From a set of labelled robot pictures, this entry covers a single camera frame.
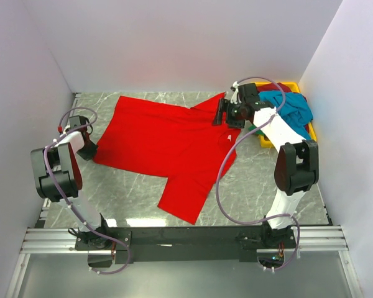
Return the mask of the bright red t shirt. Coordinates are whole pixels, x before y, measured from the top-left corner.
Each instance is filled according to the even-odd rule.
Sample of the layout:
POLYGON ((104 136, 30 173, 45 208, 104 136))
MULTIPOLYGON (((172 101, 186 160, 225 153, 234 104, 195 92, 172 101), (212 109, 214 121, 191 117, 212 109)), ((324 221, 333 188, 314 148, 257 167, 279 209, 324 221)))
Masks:
POLYGON ((187 108, 120 96, 93 160, 166 178, 158 207, 194 225, 241 133, 226 123, 212 124, 222 97, 187 108))

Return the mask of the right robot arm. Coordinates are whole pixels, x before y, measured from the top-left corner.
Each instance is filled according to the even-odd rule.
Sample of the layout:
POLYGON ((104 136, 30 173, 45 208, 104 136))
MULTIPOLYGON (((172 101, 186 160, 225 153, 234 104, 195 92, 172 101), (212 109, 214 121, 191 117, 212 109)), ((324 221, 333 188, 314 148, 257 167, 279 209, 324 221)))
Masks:
POLYGON ((276 107, 259 98, 254 83, 236 81, 231 90, 230 99, 223 97, 218 101, 212 124, 226 123, 230 128, 241 129, 246 121, 250 121, 265 134, 278 153, 274 170, 277 192, 270 211, 259 221, 262 244, 273 248, 289 237, 298 203, 319 180, 318 144, 299 135, 280 116, 287 99, 285 92, 280 93, 282 102, 276 107))

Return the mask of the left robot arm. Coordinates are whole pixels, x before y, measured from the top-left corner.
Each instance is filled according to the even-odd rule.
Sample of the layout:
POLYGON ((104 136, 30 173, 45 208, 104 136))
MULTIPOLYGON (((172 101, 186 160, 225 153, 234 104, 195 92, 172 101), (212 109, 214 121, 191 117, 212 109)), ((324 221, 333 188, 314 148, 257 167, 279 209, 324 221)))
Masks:
POLYGON ((58 128, 59 140, 54 140, 51 147, 31 151, 35 188, 41 198, 59 204, 73 217, 78 230, 71 228, 70 234, 103 250, 111 244, 112 235, 104 217, 82 194, 83 181, 76 160, 76 155, 92 160, 98 146, 90 139, 93 128, 87 117, 71 116, 69 125, 65 130, 58 128))

